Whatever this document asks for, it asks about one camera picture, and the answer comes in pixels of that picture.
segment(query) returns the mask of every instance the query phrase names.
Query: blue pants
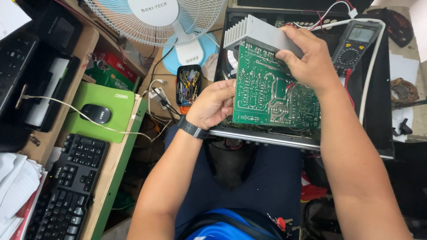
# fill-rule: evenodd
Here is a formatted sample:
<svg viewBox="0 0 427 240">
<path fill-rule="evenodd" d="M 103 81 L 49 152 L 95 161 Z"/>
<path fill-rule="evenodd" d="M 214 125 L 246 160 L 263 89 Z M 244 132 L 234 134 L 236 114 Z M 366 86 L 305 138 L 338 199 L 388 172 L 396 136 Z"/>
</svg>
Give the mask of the blue pants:
<svg viewBox="0 0 427 240">
<path fill-rule="evenodd" d="M 178 130 L 166 132 L 165 149 Z M 285 146 L 260 146 L 249 177 L 233 190 L 219 185 L 211 173 L 202 147 L 197 157 L 190 187 L 175 221 L 175 237 L 197 214 L 215 208 L 247 208 L 273 218 L 293 219 L 300 225 L 302 155 L 299 149 Z"/>
</svg>

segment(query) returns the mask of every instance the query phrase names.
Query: green mouse pad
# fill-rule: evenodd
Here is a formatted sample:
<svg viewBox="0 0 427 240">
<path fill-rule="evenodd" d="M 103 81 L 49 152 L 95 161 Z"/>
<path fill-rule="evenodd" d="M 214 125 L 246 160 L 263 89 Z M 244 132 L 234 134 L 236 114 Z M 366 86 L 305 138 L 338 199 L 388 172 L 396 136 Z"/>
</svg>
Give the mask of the green mouse pad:
<svg viewBox="0 0 427 240">
<path fill-rule="evenodd" d="M 111 116 L 108 122 L 102 125 L 125 132 L 131 117 L 134 102 L 135 94 L 131 91 L 81 82 L 72 105 L 78 110 L 81 110 L 85 104 L 95 104 L 108 108 L 111 111 Z M 80 114 L 73 109 L 70 109 L 68 112 L 63 129 L 71 133 L 98 138 L 113 143 L 120 143 L 124 136 L 123 133 L 105 129 L 82 119 Z"/>
</svg>

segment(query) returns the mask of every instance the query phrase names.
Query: black wristwatch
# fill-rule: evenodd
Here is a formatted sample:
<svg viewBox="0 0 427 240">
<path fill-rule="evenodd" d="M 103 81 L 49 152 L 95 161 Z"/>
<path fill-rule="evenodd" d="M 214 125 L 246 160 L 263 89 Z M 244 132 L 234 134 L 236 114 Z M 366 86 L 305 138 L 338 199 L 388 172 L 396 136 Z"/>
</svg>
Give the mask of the black wristwatch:
<svg viewBox="0 0 427 240">
<path fill-rule="evenodd" d="M 194 126 L 193 124 L 189 123 L 185 116 L 182 116 L 179 120 L 178 127 L 190 134 L 191 136 L 198 138 L 198 139 L 206 139 L 206 137 L 209 134 L 209 130 L 204 130 L 199 127 Z"/>
</svg>

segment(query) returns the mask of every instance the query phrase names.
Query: keyboard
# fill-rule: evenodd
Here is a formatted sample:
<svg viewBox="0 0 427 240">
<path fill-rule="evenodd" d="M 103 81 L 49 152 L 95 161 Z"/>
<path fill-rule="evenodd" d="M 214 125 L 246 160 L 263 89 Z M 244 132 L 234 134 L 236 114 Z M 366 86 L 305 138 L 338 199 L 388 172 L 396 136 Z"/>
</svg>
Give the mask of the keyboard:
<svg viewBox="0 0 427 240">
<path fill-rule="evenodd" d="M 29 33 L 15 33 L 0 41 L 0 116 L 36 50 L 39 38 Z"/>
<path fill-rule="evenodd" d="M 95 138 L 69 134 L 50 171 L 50 191 L 41 195 L 26 240 L 77 240 L 109 148 Z"/>
</svg>

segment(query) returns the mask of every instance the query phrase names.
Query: red box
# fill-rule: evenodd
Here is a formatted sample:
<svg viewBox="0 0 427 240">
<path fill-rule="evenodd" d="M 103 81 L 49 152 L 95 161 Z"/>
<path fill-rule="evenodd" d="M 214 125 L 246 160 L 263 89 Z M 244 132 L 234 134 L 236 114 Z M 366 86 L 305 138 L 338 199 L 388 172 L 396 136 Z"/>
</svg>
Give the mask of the red box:
<svg viewBox="0 0 427 240">
<path fill-rule="evenodd" d="M 132 83 L 135 83 L 138 75 L 130 70 L 120 59 L 114 56 L 112 53 L 95 53 L 97 59 L 104 59 L 108 65 L 119 71 L 123 76 L 129 79 Z"/>
</svg>

